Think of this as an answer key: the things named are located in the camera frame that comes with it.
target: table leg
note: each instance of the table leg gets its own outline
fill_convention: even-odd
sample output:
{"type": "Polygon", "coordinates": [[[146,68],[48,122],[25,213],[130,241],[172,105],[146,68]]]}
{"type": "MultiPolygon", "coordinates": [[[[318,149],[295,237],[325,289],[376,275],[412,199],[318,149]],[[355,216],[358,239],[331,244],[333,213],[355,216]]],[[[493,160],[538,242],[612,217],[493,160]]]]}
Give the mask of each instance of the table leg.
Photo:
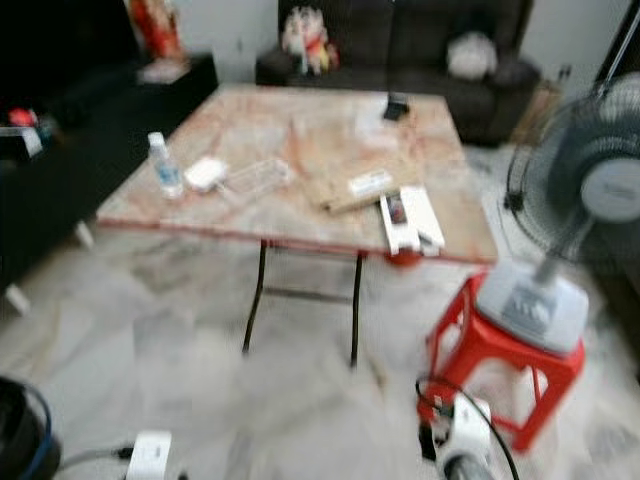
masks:
{"type": "Polygon", "coordinates": [[[253,306],[251,307],[251,313],[249,314],[249,320],[247,321],[247,330],[244,334],[244,344],[242,345],[242,353],[249,352],[249,343],[251,342],[251,331],[253,330],[253,321],[256,318],[256,312],[258,311],[258,304],[260,303],[260,296],[262,295],[262,285],[264,283],[264,264],[267,255],[267,242],[260,243],[260,266],[258,267],[258,285],[256,286],[256,294],[253,297],[253,306]]]}
{"type": "Polygon", "coordinates": [[[351,326],[351,368],[358,363],[358,310],[360,307],[360,278],[362,277],[362,260],[364,255],[358,253],[356,261],[356,278],[353,283],[353,324],[351,326]]]}

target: extension plug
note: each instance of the extension plug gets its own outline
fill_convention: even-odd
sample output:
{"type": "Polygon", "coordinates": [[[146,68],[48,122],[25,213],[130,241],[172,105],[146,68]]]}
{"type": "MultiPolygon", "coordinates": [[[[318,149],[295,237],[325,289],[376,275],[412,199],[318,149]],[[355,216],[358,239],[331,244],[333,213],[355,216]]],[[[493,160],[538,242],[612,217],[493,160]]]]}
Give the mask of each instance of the extension plug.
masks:
{"type": "Polygon", "coordinates": [[[146,431],[138,434],[127,470],[127,480],[164,480],[171,447],[171,433],[146,431]]]}

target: table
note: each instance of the table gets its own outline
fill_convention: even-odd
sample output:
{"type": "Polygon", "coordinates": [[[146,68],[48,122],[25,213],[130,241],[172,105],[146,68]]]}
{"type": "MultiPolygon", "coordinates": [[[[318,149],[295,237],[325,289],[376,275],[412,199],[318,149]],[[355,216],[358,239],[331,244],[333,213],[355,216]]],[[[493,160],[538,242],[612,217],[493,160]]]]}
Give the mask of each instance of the table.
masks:
{"type": "Polygon", "coordinates": [[[375,205],[341,214],[313,205],[310,181],[344,163],[400,156],[423,174],[446,242],[439,258],[489,263],[497,257],[445,100],[409,96],[411,112],[398,123],[381,120],[386,101],[386,94],[373,92],[222,87],[171,136],[169,150],[179,165],[187,168],[205,155],[219,156],[233,172],[265,155],[277,155],[292,169],[294,180],[242,206],[217,192],[186,190],[181,199],[167,200],[160,194],[152,165],[145,162],[102,205],[98,222],[259,241],[258,285],[243,351],[249,349],[263,293],[337,301],[352,304],[355,366],[362,264],[369,254],[387,253],[386,234],[375,205]],[[353,297],[265,287],[266,253],[273,247],[354,256],[353,297]]]}

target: plastic bottle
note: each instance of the plastic bottle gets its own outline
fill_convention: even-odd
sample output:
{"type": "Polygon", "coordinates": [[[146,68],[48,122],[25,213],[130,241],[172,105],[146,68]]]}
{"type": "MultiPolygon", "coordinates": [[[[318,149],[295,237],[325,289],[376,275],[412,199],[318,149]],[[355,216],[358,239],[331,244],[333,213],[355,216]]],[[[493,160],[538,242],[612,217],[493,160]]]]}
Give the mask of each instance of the plastic bottle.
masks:
{"type": "Polygon", "coordinates": [[[149,138],[149,157],[158,175],[162,192],[167,198],[178,198],[182,195],[182,175],[178,165],[169,155],[169,149],[164,143],[164,136],[160,132],[152,132],[149,138]]]}

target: red stool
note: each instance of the red stool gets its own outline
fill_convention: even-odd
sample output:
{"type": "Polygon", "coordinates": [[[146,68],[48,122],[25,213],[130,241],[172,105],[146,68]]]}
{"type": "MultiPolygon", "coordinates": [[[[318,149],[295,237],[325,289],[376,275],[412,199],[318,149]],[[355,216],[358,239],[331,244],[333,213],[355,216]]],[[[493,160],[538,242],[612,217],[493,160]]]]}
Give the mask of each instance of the red stool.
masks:
{"type": "MultiPolygon", "coordinates": [[[[427,338],[427,349],[431,356],[431,375],[437,375],[456,385],[463,386],[465,380],[483,360],[500,359],[522,371],[533,368],[535,406],[523,425],[513,420],[492,415],[494,425],[513,432],[512,448],[518,452],[529,449],[536,435],[549,419],[554,408],[569,390],[584,365],[582,341],[569,355],[561,357],[525,344],[495,327],[475,308],[475,298],[486,273],[467,279],[460,292],[447,308],[433,333],[427,338]],[[462,313],[462,324],[459,317],[462,313]],[[453,352],[439,371],[434,371],[438,359],[440,339],[452,325],[460,326],[460,338],[453,352]],[[547,377],[547,388],[540,393],[537,371],[547,377]]],[[[450,403],[455,392],[446,386],[430,382],[425,391],[426,399],[440,397],[450,403]]],[[[433,419],[433,411],[424,401],[418,402],[418,414],[424,422],[433,419]]]]}

